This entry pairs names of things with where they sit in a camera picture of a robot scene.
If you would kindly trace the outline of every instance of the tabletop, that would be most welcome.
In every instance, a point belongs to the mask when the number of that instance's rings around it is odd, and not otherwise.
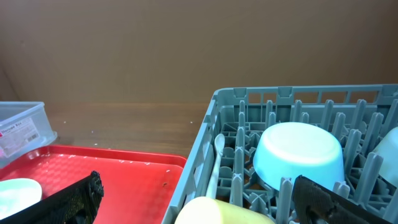
[[[55,144],[163,152],[188,157],[206,103],[45,105]]]

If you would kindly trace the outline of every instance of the brown wall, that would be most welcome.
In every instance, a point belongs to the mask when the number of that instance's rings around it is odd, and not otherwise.
[[[3,0],[22,100],[208,102],[229,86],[398,82],[398,1]]]

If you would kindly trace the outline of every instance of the white label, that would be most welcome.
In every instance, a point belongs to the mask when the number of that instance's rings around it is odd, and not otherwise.
[[[25,118],[7,128],[0,129],[0,152],[6,157],[10,157],[20,148],[38,138],[39,132],[32,118]]]

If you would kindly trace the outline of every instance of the plastic dish rack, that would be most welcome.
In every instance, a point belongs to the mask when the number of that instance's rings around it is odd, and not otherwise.
[[[344,163],[349,164],[345,182],[337,182],[334,191],[367,211],[398,223],[398,191],[378,175],[382,157],[372,152],[397,126],[398,85],[217,90],[163,223],[173,223],[186,203],[205,195],[215,159],[213,141],[219,133],[226,136],[226,146],[217,198],[265,214],[276,223],[297,221],[289,177],[282,178],[280,191],[276,191],[252,167],[262,132],[287,121],[310,123],[331,132],[342,145]]]

